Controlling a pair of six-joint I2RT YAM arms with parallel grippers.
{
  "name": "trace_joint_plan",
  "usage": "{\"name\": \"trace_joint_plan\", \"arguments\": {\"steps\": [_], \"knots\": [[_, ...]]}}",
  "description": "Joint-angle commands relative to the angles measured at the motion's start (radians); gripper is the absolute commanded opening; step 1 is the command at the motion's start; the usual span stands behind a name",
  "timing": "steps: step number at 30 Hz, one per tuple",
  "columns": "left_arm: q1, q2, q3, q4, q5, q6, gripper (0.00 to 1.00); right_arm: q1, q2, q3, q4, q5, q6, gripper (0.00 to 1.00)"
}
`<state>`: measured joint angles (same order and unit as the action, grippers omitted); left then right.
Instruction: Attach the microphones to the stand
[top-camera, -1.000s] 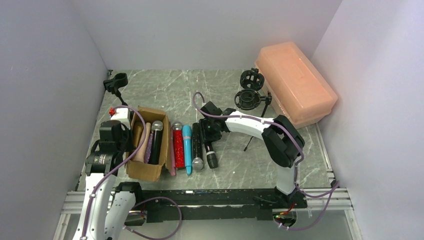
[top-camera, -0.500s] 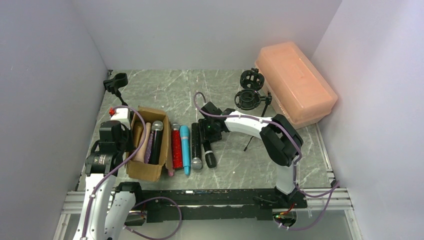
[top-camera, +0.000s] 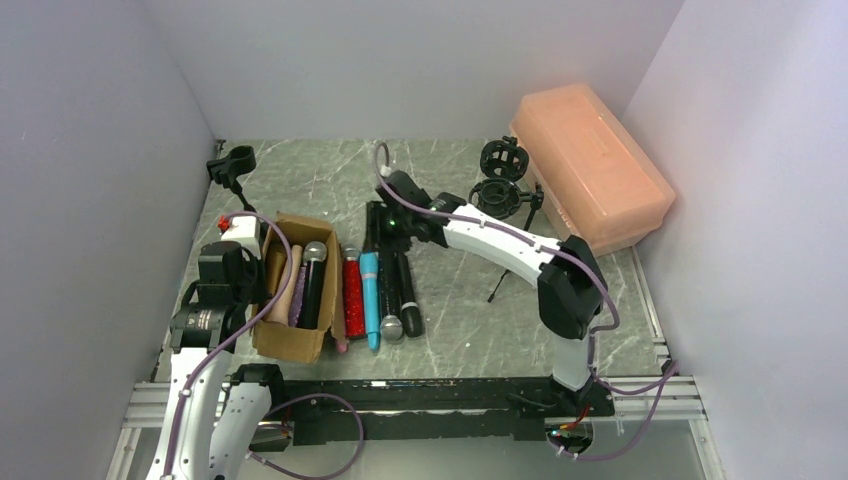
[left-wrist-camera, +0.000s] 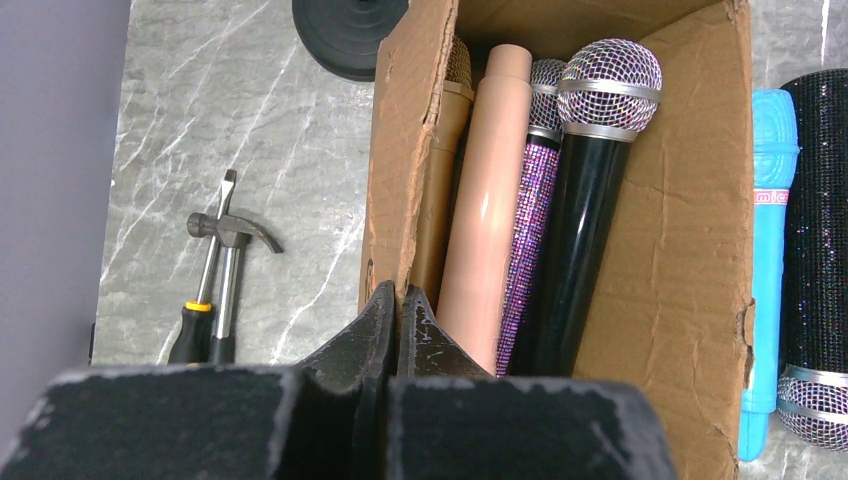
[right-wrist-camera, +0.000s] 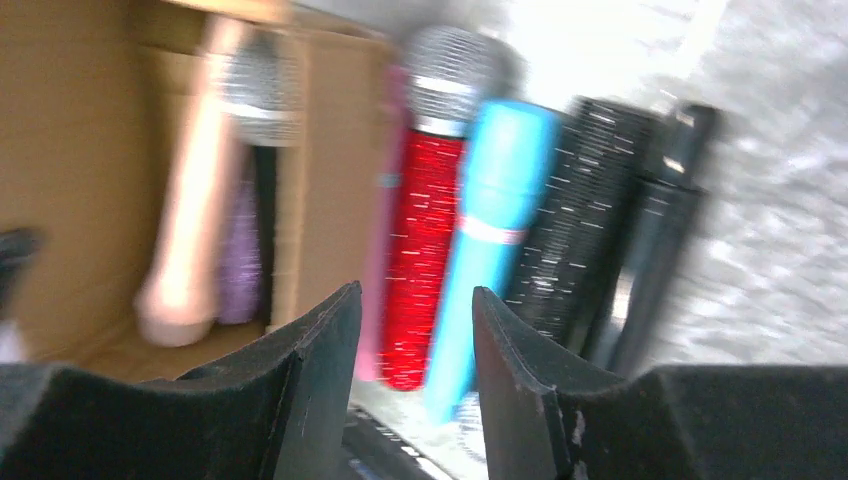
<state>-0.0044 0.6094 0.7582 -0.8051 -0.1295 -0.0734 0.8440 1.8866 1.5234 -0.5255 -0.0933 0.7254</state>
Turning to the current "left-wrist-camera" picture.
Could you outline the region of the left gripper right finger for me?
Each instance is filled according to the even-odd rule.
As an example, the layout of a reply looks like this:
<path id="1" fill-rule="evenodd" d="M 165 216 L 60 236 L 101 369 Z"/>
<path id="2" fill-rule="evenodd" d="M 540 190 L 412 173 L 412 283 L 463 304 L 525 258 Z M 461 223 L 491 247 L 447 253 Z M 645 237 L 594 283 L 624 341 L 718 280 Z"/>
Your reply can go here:
<path id="1" fill-rule="evenodd" d="M 493 376 L 442 328 L 425 291 L 410 285 L 400 316 L 396 378 L 479 381 Z"/>

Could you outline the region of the blue microphone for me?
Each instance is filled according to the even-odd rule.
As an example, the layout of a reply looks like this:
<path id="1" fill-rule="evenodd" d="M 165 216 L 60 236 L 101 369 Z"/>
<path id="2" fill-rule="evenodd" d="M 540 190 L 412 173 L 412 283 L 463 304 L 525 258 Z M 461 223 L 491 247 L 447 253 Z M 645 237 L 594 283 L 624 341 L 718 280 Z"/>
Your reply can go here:
<path id="1" fill-rule="evenodd" d="M 753 363 L 740 408 L 738 454 L 743 462 L 757 459 L 764 450 L 769 417 L 776 409 L 786 210 L 800 152 L 789 92 L 754 91 L 752 117 L 755 317 Z"/>

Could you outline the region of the black glitter microphone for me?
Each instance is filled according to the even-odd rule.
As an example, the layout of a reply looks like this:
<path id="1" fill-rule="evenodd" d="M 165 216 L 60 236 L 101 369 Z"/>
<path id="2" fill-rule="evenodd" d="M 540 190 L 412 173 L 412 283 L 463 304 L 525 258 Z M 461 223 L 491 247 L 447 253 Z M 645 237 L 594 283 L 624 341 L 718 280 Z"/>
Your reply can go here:
<path id="1" fill-rule="evenodd" d="M 805 442 L 847 450 L 847 71 L 783 85 L 800 153 L 786 216 L 778 414 Z"/>

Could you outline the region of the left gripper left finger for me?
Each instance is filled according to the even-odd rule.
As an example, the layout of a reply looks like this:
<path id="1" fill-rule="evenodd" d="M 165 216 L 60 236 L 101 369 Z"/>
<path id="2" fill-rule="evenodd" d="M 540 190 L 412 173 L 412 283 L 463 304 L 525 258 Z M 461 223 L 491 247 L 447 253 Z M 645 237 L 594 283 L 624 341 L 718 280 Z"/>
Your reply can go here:
<path id="1" fill-rule="evenodd" d="M 380 479 L 386 386 L 395 372 L 394 283 L 380 283 L 354 321 L 300 366 L 296 477 Z"/>

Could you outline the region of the black clip round-base stand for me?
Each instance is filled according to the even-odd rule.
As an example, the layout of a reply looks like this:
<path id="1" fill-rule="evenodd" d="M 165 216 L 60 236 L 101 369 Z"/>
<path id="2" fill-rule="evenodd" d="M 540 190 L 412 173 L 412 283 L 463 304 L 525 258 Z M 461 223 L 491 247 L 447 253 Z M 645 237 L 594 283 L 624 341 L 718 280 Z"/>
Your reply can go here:
<path id="1" fill-rule="evenodd" d="M 408 9 L 406 0 L 293 0 L 292 19 L 304 47 L 328 72 L 375 80 L 377 53 Z"/>

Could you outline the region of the beige plastic microphone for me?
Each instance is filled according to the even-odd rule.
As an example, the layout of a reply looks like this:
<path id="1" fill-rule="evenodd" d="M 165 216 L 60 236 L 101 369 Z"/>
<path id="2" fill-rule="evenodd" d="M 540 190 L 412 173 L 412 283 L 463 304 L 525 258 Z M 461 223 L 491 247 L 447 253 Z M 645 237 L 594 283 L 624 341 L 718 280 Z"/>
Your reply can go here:
<path id="1" fill-rule="evenodd" d="M 532 55 L 502 44 L 479 81 L 464 152 L 436 319 L 496 372 L 506 278 L 532 99 Z"/>

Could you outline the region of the cardboard box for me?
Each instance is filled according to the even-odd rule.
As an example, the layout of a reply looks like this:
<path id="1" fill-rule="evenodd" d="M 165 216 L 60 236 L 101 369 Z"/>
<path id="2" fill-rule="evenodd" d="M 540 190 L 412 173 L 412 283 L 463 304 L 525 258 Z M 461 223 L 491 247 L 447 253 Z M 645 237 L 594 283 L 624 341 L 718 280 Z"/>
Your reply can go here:
<path id="1" fill-rule="evenodd" d="M 361 301 L 384 280 L 406 290 L 454 37 L 477 67 L 499 44 L 568 59 L 610 37 L 657 57 L 661 103 L 629 156 L 575 374 L 638 386 L 680 478 L 736 478 L 753 312 L 748 4 L 410 2 L 377 57 Z"/>

